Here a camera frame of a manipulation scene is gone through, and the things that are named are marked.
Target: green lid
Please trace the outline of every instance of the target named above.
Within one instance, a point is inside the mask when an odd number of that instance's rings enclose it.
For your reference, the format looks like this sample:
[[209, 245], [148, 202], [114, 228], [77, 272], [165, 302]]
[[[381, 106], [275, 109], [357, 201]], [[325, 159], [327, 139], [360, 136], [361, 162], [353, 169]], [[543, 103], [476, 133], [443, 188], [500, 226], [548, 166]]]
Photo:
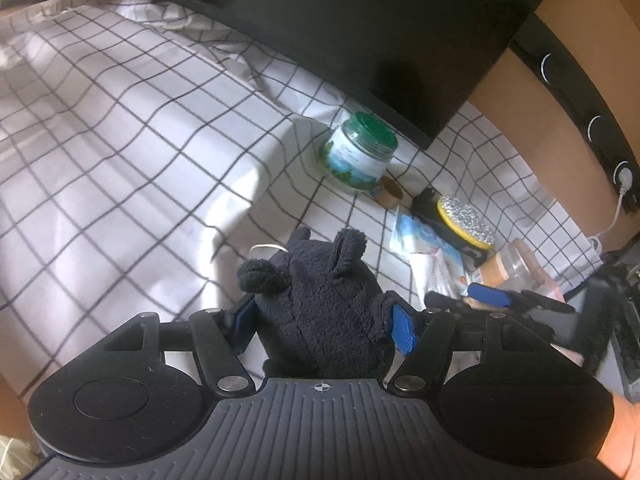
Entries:
[[351, 130], [351, 139], [368, 152], [383, 158], [391, 158], [398, 147], [398, 139], [379, 118], [364, 112], [356, 112], [344, 124]]

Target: checkered tablecloth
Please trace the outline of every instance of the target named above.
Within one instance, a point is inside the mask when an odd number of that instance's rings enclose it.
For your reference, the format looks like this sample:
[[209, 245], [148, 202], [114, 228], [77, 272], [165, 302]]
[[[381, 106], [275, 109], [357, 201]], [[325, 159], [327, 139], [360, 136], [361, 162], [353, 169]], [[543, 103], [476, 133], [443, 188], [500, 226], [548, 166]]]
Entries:
[[[169, 321], [232, 304], [251, 246], [283, 243], [299, 225], [327, 240], [345, 225], [361, 229], [382, 288], [418, 304], [407, 262], [387, 249], [393, 213], [316, 164], [321, 139], [360, 109], [292, 60], [174, 4], [54, 0], [1, 18], [0, 372], [9, 384], [28, 399], [138, 312]], [[564, 290], [600, 264], [469, 104], [426, 152], [399, 135], [388, 172], [405, 206], [429, 184], [469, 200], [498, 247], [523, 238]]]

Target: green object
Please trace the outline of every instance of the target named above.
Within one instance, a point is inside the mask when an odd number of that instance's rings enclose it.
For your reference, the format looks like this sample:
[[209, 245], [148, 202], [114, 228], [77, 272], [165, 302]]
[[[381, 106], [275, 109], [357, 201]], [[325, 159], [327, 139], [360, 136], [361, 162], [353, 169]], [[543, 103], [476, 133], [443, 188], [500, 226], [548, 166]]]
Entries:
[[396, 134], [385, 123], [358, 112], [336, 128], [318, 159], [341, 183], [367, 190], [380, 180], [397, 147]]

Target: plush toy head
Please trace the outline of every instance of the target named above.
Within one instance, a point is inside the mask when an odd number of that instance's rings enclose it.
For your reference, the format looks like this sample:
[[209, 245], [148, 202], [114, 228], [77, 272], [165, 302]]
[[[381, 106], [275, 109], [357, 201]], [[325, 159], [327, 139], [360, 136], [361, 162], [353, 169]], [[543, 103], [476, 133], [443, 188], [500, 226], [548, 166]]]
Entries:
[[394, 356], [393, 299], [361, 260], [367, 241], [354, 229], [333, 243], [297, 230], [270, 260], [248, 260], [238, 286], [255, 294], [267, 377], [347, 379], [387, 373]]

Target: ribbed gray surface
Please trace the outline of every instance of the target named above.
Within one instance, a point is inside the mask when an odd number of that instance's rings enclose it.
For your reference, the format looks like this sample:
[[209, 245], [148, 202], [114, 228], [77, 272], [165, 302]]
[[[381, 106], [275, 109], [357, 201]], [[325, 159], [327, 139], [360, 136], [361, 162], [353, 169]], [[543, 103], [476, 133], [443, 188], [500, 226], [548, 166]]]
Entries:
[[184, 446], [145, 464], [97, 468], [54, 458], [34, 480], [195, 479], [615, 479], [595, 460], [524, 469], [457, 444], [428, 405], [374, 380], [269, 380], [247, 399], [224, 400]]

